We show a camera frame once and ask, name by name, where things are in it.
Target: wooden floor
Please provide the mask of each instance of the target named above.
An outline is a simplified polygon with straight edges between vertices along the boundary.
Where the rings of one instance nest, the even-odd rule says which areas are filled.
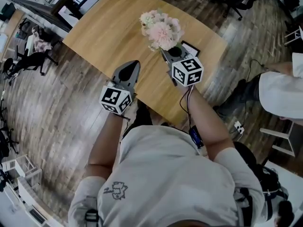
[[[196,17],[228,42],[219,70],[204,93],[213,105],[223,102],[238,80],[248,76],[251,58],[261,63],[291,59],[290,51],[283,46],[287,18],[276,0],[256,1],[252,9],[242,12],[242,21],[233,12],[223,18],[224,6],[206,0],[164,1]],[[20,153],[27,153],[43,169],[39,195],[66,221],[89,152],[106,119],[98,98],[107,78],[64,45],[57,45],[53,54],[59,66],[47,60],[46,76],[25,71],[11,87],[1,80],[0,89],[6,90],[4,105],[9,126],[15,128],[13,137],[20,141]],[[253,63],[250,79],[260,72],[261,67]],[[127,115],[134,117],[135,110],[134,104]],[[156,113],[152,118],[155,124],[163,121]],[[260,103],[248,103],[246,112],[244,108],[236,110],[227,126],[232,131],[233,123],[243,123],[244,118],[245,133],[240,141],[262,162],[274,137],[263,135],[259,128],[281,130],[283,122],[265,112]],[[178,127],[186,129],[186,119]],[[295,160],[281,155],[277,159],[278,164],[303,175],[303,153]]]

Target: power strip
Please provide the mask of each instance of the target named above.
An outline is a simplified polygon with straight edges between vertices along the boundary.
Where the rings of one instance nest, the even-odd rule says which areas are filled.
[[[240,134],[243,134],[244,128],[243,128],[242,124],[240,124],[239,121],[236,121],[234,126]]]

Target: black and white pattern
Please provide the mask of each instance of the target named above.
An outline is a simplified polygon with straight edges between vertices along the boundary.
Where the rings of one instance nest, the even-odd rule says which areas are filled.
[[[107,90],[102,98],[102,102],[115,105],[118,101],[120,94],[121,94],[121,91],[119,91],[119,90],[115,90],[114,88],[107,88]]]
[[[118,111],[116,110],[115,107],[111,106],[111,105],[106,105],[106,104],[102,104],[102,106],[104,107],[105,110],[113,112],[113,113],[118,113]]]
[[[194,59],[188,59],[186,61],[181,61],[181,64],[185,67],[187,71],[200,69],[201,66]]]
[[[187,84],[190,85],[190,84],[198,82],[201,78],[201,74],[202,74],[201,71],[197,71],[195,73],[189,74]]]
[[[130,105],[131,103],[131,98],[129,95],[127,95],[127,97],[122,101],[122,103],[120,103],[119,108],[120,110],[123,112],[123,110]]]
[[[180,71],[178,68],[174,67],[173,78],[184,84],[185,82],[185,74]]]

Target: white box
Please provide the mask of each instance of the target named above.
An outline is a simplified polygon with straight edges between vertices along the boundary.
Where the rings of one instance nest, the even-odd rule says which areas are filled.
[[[122,114],[131,102],[132,97],[129,91],[103,86],[99,103],[105,110],[115,114]]]
[[[174,62],[172,77],[187,87],[202,80],[204,68],[197,57]]]

